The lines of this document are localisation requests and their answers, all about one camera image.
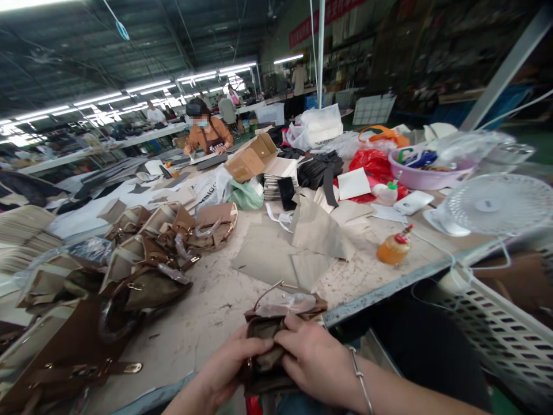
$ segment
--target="human hand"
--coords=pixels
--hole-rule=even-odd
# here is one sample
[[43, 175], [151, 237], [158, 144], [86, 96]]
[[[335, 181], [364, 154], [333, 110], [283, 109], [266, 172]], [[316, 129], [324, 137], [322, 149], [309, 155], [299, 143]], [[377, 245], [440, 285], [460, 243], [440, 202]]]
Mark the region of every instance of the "human hand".
[[197, 375], [211, 408], [219, 408], [232, 398], [240, 382], [236, 378], [244, 361], [268, 352], [271, 339], [246, 338], [248, 326], [236, 331], [214, 354]]
[[288, 330], [279, 331], [275, 342], [290, 353], [282, 358], [286, 373], [315, 399], [350, 409], [350, 399], [362, 391], [348, 350], [315, 322], [288, 315], [284, 323]]

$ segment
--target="orange bag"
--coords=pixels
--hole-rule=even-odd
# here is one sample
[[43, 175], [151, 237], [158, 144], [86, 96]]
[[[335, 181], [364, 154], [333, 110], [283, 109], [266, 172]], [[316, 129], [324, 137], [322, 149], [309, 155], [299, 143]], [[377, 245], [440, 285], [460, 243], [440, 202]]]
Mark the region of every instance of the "orange bag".
[[369, 141], [378, 141], [380, 139], [391, 139], [395, 141], [395, 143], [397, 144], [397, 148], [407, 147], [410, 145], [409, 139], [407, 137], [404, 137], [403, 135], [398, 134], [395, 131], [390, 130], [389, 128], [386, 128], [384, 126], [367, 127], [359, 133], [359, 136], [357, 137], [357, 139], [361, 142], [365, 142], [361, 140], [361, 134], [363, 134], [366, 130], [370, 130], [370, 129], [382, 130], [382, 133], [373, 135], [372, 137], [369, 138]]

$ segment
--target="electric fan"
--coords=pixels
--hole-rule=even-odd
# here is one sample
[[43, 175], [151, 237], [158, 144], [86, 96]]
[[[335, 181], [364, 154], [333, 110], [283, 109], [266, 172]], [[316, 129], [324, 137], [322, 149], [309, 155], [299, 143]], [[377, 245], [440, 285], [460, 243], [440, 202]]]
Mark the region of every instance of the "electric fan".
[[478, 176], [454, 189], [424, 218], [450, 236], [508, 235], [528, 231], [553, 214], [553, 190], [541, 180], [516, 174]]

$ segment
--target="ceiling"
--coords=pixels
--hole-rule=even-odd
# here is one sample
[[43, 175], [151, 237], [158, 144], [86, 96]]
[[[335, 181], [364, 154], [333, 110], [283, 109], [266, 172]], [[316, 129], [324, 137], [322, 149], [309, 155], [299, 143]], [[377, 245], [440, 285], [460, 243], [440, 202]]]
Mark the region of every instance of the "ceiling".
[[103, 0], [4, 12], [0, 119], [255, 61], [285, 3], [108, 0], [130, 41], [119, 34]]

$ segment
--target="silver bracelet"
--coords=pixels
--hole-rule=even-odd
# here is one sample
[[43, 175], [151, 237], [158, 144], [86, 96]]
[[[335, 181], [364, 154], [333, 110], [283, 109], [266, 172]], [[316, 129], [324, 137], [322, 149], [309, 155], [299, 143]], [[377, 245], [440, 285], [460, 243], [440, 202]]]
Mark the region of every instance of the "silver bracelet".
[[349, 346], [348, 350], [351, 352], [351, 360], [353, 361], [353, 368], [355, 370], [355, 375], [359, 378], [359, 381], [361, 382], [361, 387], [363, 388], [363, 394], [365, 395], [365, 399], [367, 400], [367, 405], [369, 406], [369, 415], [374, 415], [373, 412], [373, 405], [370, 403], [369, 395], [367, 394], [367, 388], [365, 387], [365, 381], [363, 380], [363, 374], [359, 370], [359, 366], [357, 366], [357, 360], [355, 359], [355, 348]]

